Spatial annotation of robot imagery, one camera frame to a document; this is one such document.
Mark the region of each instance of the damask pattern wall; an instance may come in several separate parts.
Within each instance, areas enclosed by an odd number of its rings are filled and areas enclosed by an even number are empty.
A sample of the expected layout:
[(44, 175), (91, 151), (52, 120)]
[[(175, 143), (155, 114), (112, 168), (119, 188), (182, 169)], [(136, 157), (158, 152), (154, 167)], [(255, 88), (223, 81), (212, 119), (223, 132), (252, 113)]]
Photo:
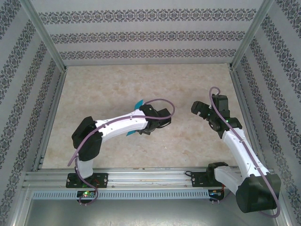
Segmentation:
[(61, 73), (18, 0), (0, 0), (0, 226), (32, 169)]
[(262, 0), (32, 0), (66, 65), (230, 63)]
[(269, 168), (301, 225), (301, 1), (276, 0), (236, 68)]

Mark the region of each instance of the striped wall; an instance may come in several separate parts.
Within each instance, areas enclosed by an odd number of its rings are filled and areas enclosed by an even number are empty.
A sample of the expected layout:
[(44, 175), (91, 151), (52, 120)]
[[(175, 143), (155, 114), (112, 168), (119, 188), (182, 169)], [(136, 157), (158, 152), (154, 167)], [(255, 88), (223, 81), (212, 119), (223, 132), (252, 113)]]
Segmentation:
[(61, 73), (18, 0), (0, 0), (0, 226), (32, 169)]
[(107, 65), (230, 63), (262, 0), (32, 3), (66, 65)]
[(269, 168), (301, 225), (301, 1), (276, 0), (236, 68)]

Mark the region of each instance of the enclosure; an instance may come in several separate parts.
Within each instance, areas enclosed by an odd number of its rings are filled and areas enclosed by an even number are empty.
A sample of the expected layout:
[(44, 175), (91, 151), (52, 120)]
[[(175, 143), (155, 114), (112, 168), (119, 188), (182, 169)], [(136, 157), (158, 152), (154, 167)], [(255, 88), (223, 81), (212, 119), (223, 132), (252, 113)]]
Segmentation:
[[(0, 225), (301, 225), (300, 3), (1, 0)], [(212, 86), (281, 178), (277, 219), (243, 214), (234, 195), (210, 205), (208, 190), (192, 189), (184, 175), (219, 161), (239, 173), (225, 143), (190, 111), (194, 101), (209, 103)], [(175, 104), (172, 123), (106, 141), (93, 164), (109, 174), (103, 200), (79, 206), (77, 190), (65, 187), (75, 129), (85, 117), (114, 118), (155, 98)]]

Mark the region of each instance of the beige floor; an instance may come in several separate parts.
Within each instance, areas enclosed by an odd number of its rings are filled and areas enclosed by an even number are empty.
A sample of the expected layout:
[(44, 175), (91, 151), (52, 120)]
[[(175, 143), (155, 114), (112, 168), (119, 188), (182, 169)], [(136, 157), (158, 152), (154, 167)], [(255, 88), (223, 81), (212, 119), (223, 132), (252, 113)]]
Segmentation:
[[(233, 155), (209, 128), (190, 112), (194, 101), (209, 103), (210, 87), (228, 96), (231, 116), (243, 124), (226, 64), (109, 65), (68, 69), (43, 168), (66, 168), (74, 149), (71, 135), (83, 118), (109, 119), (129, 113), (139, 100), (166, 98), (176, 106), (172, 124), (148, 135), (120, 135), (102, 144), (94, 167), (194, 167), (216, 161), (236, 165)], [(159, 102), (155, 109), (167, 107)]]

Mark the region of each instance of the blue tag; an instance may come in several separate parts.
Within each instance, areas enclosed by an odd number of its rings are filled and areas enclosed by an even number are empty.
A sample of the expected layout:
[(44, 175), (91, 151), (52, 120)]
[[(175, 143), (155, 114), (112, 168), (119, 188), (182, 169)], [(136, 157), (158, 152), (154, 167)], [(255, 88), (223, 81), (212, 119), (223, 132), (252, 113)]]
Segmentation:
[[(141, 101), (139, 101), (137, 104), (135, 104), (134, 110), (139, 109), (139, 107), (140, 107), (141, 105), (143, 105), (143, 100), (141, 100)], [(127, 137), (128, 135), (131, 135), (131, 134), (135, 133), (135, 132), (136, 132), (135, 130), (128, 132), (127, 135), (126, 135), (126, 137)]]

